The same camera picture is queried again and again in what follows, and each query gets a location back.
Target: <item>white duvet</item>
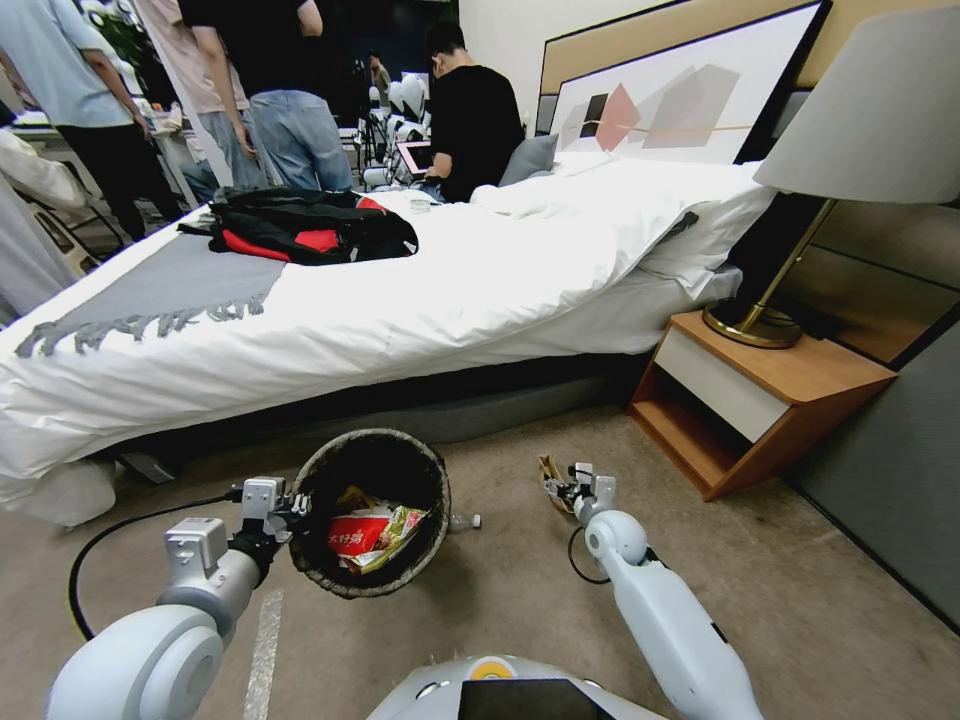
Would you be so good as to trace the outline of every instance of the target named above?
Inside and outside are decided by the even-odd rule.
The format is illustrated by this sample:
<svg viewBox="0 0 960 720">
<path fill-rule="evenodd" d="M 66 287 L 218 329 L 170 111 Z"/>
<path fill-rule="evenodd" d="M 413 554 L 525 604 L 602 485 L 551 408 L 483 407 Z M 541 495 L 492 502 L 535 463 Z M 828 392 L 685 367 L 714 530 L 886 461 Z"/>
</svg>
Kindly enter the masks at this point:
<svg viewBox="0 0 960 720">
<path fill-rule="evenodd" d="M 52 468 L 122 440 L 342 388 L 419 374 L 428 359 L 556 318 L 630 272 L 683 214 L 754 192 L 752 169 L 618 160 L 569 177 L 480 188 L 471 204 L 409 210 L 412 191 L 378 195 L 417 231 L 420 252 L 335 267 L 288 265 L 242 321 L 199 319 L 143 342 L 112 334 L 98 352 L 69 341 L 52 357 L 14 349 L 163 246 L 163 230 L 0 333 L 0 502 Z"/>
</svg>

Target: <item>nightstand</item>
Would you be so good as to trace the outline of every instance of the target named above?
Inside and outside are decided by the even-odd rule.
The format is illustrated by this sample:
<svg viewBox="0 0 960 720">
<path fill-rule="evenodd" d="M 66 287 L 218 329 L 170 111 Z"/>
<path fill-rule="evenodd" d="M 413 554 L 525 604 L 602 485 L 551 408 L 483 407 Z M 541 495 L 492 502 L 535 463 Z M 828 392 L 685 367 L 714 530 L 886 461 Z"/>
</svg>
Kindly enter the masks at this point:
<svg viewBox="0 0 960 720">
<path fill-rule="evenodd" d="M 786 350 L 674 315 L 629 412 L 704 500 L 772 477 L 896 377 L 829 340 Z"/>
</svg>

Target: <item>red and black backpack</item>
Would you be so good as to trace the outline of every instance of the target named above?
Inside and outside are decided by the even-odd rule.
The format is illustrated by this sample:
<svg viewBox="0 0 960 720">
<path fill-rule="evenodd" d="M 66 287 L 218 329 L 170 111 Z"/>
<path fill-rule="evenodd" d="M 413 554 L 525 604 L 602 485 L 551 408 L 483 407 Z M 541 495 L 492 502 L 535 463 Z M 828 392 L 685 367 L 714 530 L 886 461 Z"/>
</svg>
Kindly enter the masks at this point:
<svg viewBox="0 0 960 720">
<path fill-rule="evenodd" d="M 210 204 L 210 249 L 332 265 L 414 255 L 413 227 L 396 213 L 351 192 L 269 188 L 224 191 Z"/>
</svg>

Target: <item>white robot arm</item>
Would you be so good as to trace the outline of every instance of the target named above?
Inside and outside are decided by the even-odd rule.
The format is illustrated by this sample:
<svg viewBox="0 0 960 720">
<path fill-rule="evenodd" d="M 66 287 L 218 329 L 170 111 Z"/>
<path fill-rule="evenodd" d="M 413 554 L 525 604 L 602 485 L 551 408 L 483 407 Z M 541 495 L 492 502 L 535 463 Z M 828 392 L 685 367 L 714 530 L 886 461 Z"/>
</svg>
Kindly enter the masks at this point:
<svg viewBox="0 0 960 720">
<path fill-rule="evenodd" d="M 282 478 L 243 485 L 243 527 L 230 542 L 222 520 L 188 518 L 167 531 L 170 585 L 155 607 L 127 615 L 64 665 L 48 720 L 190 720 L 220 668 L 236 622 L 289 539 L 306 500 Z"/>
<path fill-rule="evenodd" d="M 667 699 L 687 720 L 762 720 L 747 669 L 720 628 L 652 553 L 637 519 L 611 509 L 616 479 L 594 476 L 588 463 L 570 474 L 567 500 L 586 528 L 587 549 Z"/>
</svg>

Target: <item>man in black shirt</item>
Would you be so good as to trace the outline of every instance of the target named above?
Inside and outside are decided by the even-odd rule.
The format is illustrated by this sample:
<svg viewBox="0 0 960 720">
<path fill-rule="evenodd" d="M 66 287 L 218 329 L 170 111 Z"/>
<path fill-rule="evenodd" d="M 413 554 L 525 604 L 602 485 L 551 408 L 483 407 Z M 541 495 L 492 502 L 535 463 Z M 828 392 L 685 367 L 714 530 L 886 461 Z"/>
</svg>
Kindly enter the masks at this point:
<svg viewBox="0 0 960 720">
<path fill-rule="evenodd" d="M 434 25 L 427 52 L 436 78 L 427 178 L 439 179 L 443 199 L 467 202 L 478 186 L 499 184 L 523 140 L 517 100 L 509 80 L 473 61 L 459 25 Z"/>
<path fill-rule="evenodd" d="M 256 156 L 237 111 L 227 53 L 250 98 L 258 139 L 284 183 L 349 190 L 350 164 L 330 108 L 317 93 L 318 71 L 307 46 L 306 37 L 323 32 L 315 0 L 179 2 L 244 152 Z"/>
</svg>

